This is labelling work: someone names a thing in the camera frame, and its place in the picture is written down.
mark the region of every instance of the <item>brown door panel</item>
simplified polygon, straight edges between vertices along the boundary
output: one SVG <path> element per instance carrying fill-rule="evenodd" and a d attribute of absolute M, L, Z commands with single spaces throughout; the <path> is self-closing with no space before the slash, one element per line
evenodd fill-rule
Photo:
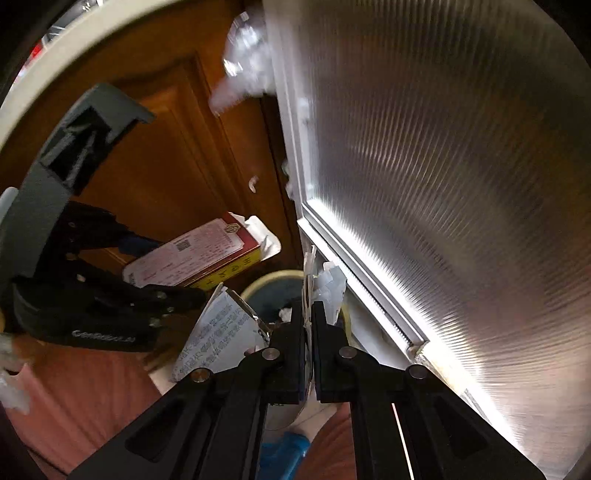
<path fill-rule="evenodd" d="M 35 101 L 0 152 L 0 188 L 20 185 L 51 130 L 84 91 L 111 83 L 156 119 L 138 125 L 115 147 L 80 200 L 161 241 L 228 210 L 258 215 L 282 243 L 269 270 L 295 267 L 260 103 L 247 100 L 218 118 L 207 105 L 223 77 L 226 32 L 240 11 L 235 1 L 187 0 L 125 27 L 76 60 Z M 253 177 L 256 193 L 248 188 Z M 112 271 L 129 260 L 116 251 L 91 257 Z"/>

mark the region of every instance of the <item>paper tag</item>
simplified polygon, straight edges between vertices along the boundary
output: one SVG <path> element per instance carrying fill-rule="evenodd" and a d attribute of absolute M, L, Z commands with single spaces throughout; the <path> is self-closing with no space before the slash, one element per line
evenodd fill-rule
<path fill-rule="evenodd" d="M 234 368 L 247 349 L 264 346 L 256 321 L 222 291 L 195 324 L 174 365 L 173 380 L 179 381 L 200 367 L 214 373 Z"/>
<path fill-rule="evenodd" d="M 127 265 L 123 278 L 139 288 L 149 284 L 178 285 L 243 246 L 228 224 L 217 218 Z"/>

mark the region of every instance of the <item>white plastic wrapper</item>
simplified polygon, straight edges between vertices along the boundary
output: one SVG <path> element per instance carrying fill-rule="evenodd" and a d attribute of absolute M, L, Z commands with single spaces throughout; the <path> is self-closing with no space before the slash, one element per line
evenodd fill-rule
<path fill-rule="evenodd" d="M 332 262 L 324 263 L 324 271 L 314 279 L 312 302 L 322 301 L 329 325 L 334 325 L 339 317 L 346 288 L 347 278 L 341 269 Z"/>
<path fill-rule="evenodd" d="M 21 390 L 16 380 L 0 368 L 0 403 L 4 408 L 16 408 L 24 414 L 30 411 L 31 399 Z"/>
<path fill-rule="evenodd" d="M 283 323 L 290 323 L 291 322 L 291 311 L 292 308 L 284 308 L 279 310 L 279 318 Z"/>
<path fill-rule="evenodd" d="M 226 77 L 216 85 L 209 107 L 216 115 L 248 96 L 275 94 L 271 49 L 261 10 L 238 15 L 226 40 L 223 55 Z"/>
<path fill-rule="evenodd" d="M 11 372 L 20 372 L 25 362 L 13 353 L 2 352 L 0 350 L 0 368 L 10 370 Z"/>

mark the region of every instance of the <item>paper sheet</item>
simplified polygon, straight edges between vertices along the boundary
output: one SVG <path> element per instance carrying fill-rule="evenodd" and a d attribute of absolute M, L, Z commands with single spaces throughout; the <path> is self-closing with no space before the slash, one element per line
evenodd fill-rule
<path fill-rule="evenodd" d="M 195 368 L 214 373 L 233 368 L 249 348 L 264 348 L 264 340 L 254 319 L 225 291 L 217 291 L 195 324 L 173 368 L 179 381 Z"/>

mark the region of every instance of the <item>frosted glass panel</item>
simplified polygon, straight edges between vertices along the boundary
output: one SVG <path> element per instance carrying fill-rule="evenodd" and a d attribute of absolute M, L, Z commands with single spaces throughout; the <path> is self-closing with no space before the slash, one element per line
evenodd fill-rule
<path fill-rule="evenodd" d="M 304 204 L 562 478 L 591 439 L 589 66 L 525 0 L 291 0 L 283 21 Z"/>

